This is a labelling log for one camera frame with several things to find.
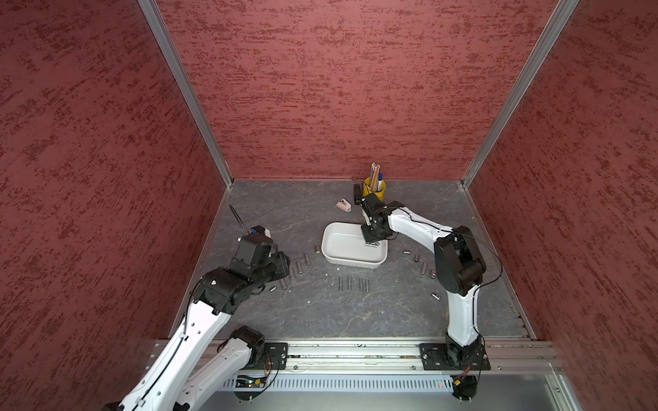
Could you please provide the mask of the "white plastic storage box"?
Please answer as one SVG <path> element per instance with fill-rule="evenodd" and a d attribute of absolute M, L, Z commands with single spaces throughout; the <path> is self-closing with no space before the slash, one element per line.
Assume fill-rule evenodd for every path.
<path fill-rule="evenodd" d="M 325 227 L 321 252 L 327 262 L 364 269 L 377 269 L 388 256 L 388 241 L 366 243 L 360 224 L 331 223 Z"/>

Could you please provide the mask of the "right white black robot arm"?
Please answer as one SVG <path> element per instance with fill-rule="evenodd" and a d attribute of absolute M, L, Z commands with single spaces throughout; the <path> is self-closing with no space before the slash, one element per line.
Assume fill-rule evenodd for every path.
<path fill-rule="evenodd" d="M 427 355 L 431 365 L 448 370 L 490 369 L 476 319 L 477 292 L 486 285 L 487 265 L 479 248 L 482 242 L 463 225 L 438 224 L 399 202 L 386 204 L 374 194 L 355 198 L 355 202 L 363 210 L 362 233 L 367 243 L 401 234 L 433 252 L 436 276 L 447 292 L 449 323 L 445 344 L 436 356 Z"/>

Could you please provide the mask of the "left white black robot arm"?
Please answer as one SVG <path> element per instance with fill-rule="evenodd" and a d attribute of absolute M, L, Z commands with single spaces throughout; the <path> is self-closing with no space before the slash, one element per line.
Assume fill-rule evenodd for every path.
<path fill-rule="evenodd" d="M 285 355 L 270 351 L 264 336 L 247 326 L 234 331 L 204 366 L 197 363 L 236 309 L 256 291 L 285 278 L 290 259 L 283 252 L 262 262 L 236 261 L 228 269 L 206 274 L 188 305 L 174 337 L 136 387 L 106 410 L 197 410 L 216 390 L 244 368 L 264 373 L 261 381 L 276 377 Z"/>

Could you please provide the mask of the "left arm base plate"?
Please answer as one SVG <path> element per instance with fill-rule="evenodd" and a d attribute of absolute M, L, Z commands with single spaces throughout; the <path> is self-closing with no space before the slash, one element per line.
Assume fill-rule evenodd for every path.
<path fill-rule="evenodd" d="M 289 344 L 286 342 L 264 342 L 252 350 L 245 370 L 268 371 L 285 370 L 288 361 Z"/>

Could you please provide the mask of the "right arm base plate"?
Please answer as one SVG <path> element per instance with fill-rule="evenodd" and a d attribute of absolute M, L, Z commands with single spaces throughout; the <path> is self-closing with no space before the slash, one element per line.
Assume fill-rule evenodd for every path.
<path fill-rule="evenodd" d="M 475 341 L 462 347 L 453 342 L 449 344 L 420 344 L 420 358 L 425 371 L 462 372 L 490 371 L 491 365 L 485 346 Z"/>

